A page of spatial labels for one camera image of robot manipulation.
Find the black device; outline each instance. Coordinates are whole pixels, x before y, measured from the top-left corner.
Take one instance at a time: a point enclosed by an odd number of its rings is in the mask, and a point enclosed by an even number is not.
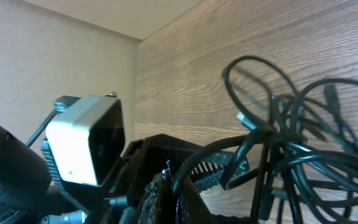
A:
[[[245,60],[278,72],[293,94],[274,95],[264,82],[236,67]],[[267,92],[266,120],[241,103],[229,78],[234,69]],[[240,111],[237,118],[249,132],[244,129],[242,136],[206,146],[159,134],[132,141],[122,154],[121,101],[114,95],[59,98],[27,144],[0,127],[0,223],[258,223],[269,219],[274,200],[279,200],[277,223],[286,200],[294,223],[303,223],[300,203],[322,223],[353,223],[358,138],[342,119],[336,85],[358,86],[358,81],[324,79],[298,91],[276,65],[256,56],[235,59],[223,70],[223,79]],[[326,104],[305,97],[322,85]],[[315,106],[331,114],[336,126],[320,117]],[[59,117],[51,122],[56,114]],[[42,159],[29,146],[45,128],[48,139],[40,146]],[[344,152],[307,145],[305,131],[321,141],[330,136]],[[257,144],[263,145],[259,167],[249,167],[246,155]],[[237,150],[222,151],[229,147]],[[304,163],[330,180],[309,179]],[[273,187],[278,175],[281,188]],[[216,185],[231,190],[254,178],[249,217],[213,215],[200,197]],[[343,191],[347,198],[323,200],[315,189]]]

